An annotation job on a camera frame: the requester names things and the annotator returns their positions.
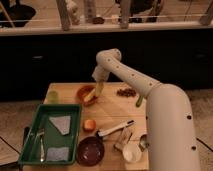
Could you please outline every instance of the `wall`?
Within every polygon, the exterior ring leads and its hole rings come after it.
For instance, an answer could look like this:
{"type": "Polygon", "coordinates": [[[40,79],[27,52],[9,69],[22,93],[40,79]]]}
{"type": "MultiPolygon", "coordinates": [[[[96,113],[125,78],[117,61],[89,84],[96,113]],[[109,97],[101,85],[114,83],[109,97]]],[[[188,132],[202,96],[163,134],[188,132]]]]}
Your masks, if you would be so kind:
{"type": "MultiPolygon", "coordinates": [[[[91,82],[100,50],[183,89],[213,87],[213,29],[0,37],[0,100],[42,99],[51,82],[91,82]]],[[[119,81],[111,75],[109,81],[119,81]]]]}

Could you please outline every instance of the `floor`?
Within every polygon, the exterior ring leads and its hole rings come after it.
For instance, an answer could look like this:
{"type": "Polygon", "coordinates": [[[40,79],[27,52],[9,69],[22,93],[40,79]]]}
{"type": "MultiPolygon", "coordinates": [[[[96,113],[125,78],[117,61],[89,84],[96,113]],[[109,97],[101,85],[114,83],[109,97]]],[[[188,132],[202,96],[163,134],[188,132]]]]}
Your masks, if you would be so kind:
{"type": "MultiPolygon", "coordinates": [[[[213,148],[213,89],[186,90],[192,105],[197,138],[213,148]]],[[[23,130],[31,124],[41,100],[0,103],[0,136],[18,151],[21,151],[23,130]]],[[[197,142],[201,171],[213,170],[213,153],[197,142]]],[[[16,161],[17,152],[0,141],[0,165],[16,161]]],[[[1,171],[17,171],[15,167],[1,168],[1,171]]]]}
{"type": "MultiPolygon", "coordinates": [[[[73,0],[78,6],[78,17],[84,15],[84,0],[73,0]]],[[[205,14],[212,0],[162,0],[163,9],[157,22],[172,21],[196,21],[205,14]]],[[[52,28],[60,27],[60,17],[56,0],[22,0],[23,5],[28,5],[36,10],[36,15],[25,25],[27,28],[52,28]]],[[[105,21],[112,23],[112,15],[120,15],[119,5],[115,0],[95,0],[96,14],[102,16],[105,21]]],[[[147,9],[135,14],[146,19],[151,11],[147,9]]]]}

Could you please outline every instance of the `bottle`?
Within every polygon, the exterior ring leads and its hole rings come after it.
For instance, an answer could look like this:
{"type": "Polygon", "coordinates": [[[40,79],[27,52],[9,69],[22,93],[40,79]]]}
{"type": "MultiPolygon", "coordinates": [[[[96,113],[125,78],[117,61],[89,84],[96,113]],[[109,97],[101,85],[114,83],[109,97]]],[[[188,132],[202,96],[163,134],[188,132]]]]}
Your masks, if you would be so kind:
{"type": "Polygon", "coordinates": [[[96,17],[95,0],[84,0],[84,15],[87,23],[92,23],[96,17]]]}

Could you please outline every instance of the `brown bowl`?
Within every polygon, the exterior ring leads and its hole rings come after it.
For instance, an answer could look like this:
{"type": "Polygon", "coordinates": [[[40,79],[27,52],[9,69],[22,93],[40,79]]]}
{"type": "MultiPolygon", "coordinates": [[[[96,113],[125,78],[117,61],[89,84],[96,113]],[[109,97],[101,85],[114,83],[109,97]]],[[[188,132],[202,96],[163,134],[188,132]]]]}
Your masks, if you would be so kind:
{"type": "Polygon", "coordinates": [[[98,164],[104,157],[103,142],[95,137],[86,137],[77,148],[77,162],[83,166],[94,166],[98,164]]]}
{"type": "Polygon", "coordinates": [[[89,106],[97,102],[98,98],[93,97],[90,101],[85,102],[84,98],[95,88],[94,85],[84,85],[77,91],[77,98],[84,106],[89,106]]]}

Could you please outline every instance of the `apple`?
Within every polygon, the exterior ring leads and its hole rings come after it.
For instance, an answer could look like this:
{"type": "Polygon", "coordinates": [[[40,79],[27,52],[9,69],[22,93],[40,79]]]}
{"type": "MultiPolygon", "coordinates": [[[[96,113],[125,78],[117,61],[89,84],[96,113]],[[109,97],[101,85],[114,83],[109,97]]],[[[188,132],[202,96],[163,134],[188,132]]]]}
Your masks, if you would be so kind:
{"type": "Polygon", "coordinates": [[[83,129],[86,132],[92,132],[96,128],[96,122],[94,119],[86,119],[83,123],[83,129]]]}

